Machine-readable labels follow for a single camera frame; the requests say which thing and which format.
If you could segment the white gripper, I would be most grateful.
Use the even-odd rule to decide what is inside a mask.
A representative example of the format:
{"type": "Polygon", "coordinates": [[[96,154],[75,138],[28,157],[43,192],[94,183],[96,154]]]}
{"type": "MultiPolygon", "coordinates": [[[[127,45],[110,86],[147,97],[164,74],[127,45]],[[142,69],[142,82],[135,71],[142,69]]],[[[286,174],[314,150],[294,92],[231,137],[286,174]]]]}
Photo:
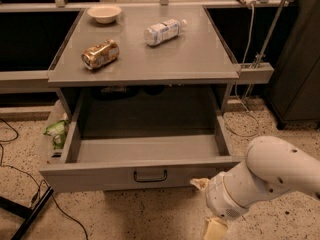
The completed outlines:
{"type": "Polygon", "coordinates": [[[248,208],[238,205],[228,193],[225,177],[226,173],[221,172],[211,180],[208,178],[190,180],[191,185],[205,192],[207,207],[218,216],[206,219],[203,240],[223,240],[228,231],[225,220],[236,220],[249,211],[248,208]]]}

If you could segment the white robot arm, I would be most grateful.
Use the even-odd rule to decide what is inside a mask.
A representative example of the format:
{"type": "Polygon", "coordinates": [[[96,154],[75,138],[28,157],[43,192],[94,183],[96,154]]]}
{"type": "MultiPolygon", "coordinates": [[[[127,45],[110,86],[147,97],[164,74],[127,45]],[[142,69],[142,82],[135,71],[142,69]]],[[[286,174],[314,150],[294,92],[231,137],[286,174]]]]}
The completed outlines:
{"type": "Polygon", "coordinates": [[[207,220],[203,240],[223,240],[228,223],[261,201],[294,191],[317,199],[320,195],[320,161],[293,144],[273,136],[259,136],[247,146],[245,159],[211,179],[190,183],[205,195],[214,216],[207,220]]]}

